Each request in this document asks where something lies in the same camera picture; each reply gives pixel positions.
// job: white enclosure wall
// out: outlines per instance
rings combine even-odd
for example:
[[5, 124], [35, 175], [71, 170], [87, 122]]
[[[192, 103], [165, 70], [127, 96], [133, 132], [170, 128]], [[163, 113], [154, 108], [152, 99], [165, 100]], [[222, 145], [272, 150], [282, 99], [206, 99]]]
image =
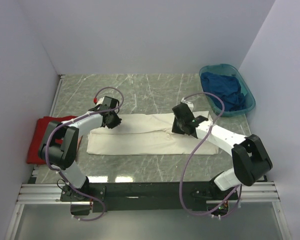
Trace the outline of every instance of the white enclosure wall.
[[19, 0], [59, 74], [239, 67], [274, 0]]
[[275, 1], [239, 70], [256, 100], [249, 125], [273, 161], [270, 178], [300, 240], [300, 0]]
[[49, 114], [58, 75], [15, 0], [0, 0], [0, 240], [22, 182], [36, 120]]

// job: red towel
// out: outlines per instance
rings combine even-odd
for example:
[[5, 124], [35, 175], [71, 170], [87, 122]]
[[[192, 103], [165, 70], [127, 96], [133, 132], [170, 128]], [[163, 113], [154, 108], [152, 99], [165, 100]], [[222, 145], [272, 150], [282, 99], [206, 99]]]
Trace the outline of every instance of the red towel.
[[33, 138], [28, 150], [28, 156], [26, 159], [26, 163], [27, 164], [38, 164], [38, 165], [42, 165], [42, 164], [46, 164], [46, 161], [42, 160], [41, 158], [39, 158], [38, 156], [38, 150], [41, 144], [41, 141], [45, 135], [47, 126], [49, 124], [49, 122], [55, 120], [55, 121], [67, 121], [67, 120], [71, 120], [71, 119], [75, 119], [76, 116], [65, 116], [65, 117], [51, 117], [51, 116], [45, 116], [43, 118], [40, 118], [37, 122], [36, 122], [36, 127], [34, 130], [34, 134], [33, 134]]

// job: gray marble table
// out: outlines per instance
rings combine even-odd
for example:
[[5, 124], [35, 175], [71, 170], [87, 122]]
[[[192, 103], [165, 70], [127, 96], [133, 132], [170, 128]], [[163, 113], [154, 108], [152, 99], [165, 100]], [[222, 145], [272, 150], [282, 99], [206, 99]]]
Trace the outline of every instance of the gray marble table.
[[[172, 113], [172, 107], [193, 93], [201, 92], [198, 74], [91, 74], [62, 76], [53, 117], [80, 116], [94, 106], [93, 98], [102, 87], [116, 87], [124, 94], [121, 114]], [[108, 95], [120, 99], [114, 90]], [[194, 111], [210, 111], [207, 98], [192, 97]], [[217, 122], [238, 134], [250, 135], [245, 115], [222, 117]], [[77, 163], [91, 182], [170, 182], [179, 181], [187, 155], [90, 155], [88, 137], [83, 136]], [[185, 181], [209, 181], [218, 173], [232, 167], [231, 157], [221, 149], [215, 155], [195, 155], [185, 174]], [[60, 177], [47, 166], [40, 166], [36, 183], [54, 184]]]

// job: plastic laundry basket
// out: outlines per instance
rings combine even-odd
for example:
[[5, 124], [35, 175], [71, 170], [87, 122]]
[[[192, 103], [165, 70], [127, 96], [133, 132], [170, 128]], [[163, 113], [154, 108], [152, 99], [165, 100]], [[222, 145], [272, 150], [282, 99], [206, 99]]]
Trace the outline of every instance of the plastic laundry basket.
[[[229, 64], [204, 66], [203, 68], [200, 69], [199, 76], [201, 77], [201, 74], [205, 72], [210, 72], [218, 75], [234, 76], [238, 79], [241, 85], [241, 93], [243, 93], [245, 97], [246, 108], [238, 111], [224, 111], [222, 117], [233, 117], [233, 116], [243, 115], [247, 112], [250, 112], [256, 106], [256, 101], [254, 96], [252, 95], [244, 79], [242, 78], [242, 76], [234, 66], [231, 66]], [[213, 112], [218, 115], [221, 112], [221, 109], [215, 105], [215, 103], [211, 100], [211, 98], [213, 98], [213, 96], [210, 97], [207, 95], [208, 102], [211, 105]]]

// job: folded white garment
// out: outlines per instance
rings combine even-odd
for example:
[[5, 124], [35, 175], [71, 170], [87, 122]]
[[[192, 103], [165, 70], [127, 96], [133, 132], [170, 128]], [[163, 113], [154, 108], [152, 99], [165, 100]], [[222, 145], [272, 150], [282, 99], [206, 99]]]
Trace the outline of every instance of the folded white garment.
[[[208, 111], [193, 113], [195, 117], [209, 116]], [[172, 133], [173, 113], [120, 114], [119, 126], [108, 129], [99, 127], [90, 131], [88, 154], [96, 155], [173, 155], [190, 154], [200, 139]], [[219, 148], [204, 142], [196, 155], [217, 154]]]

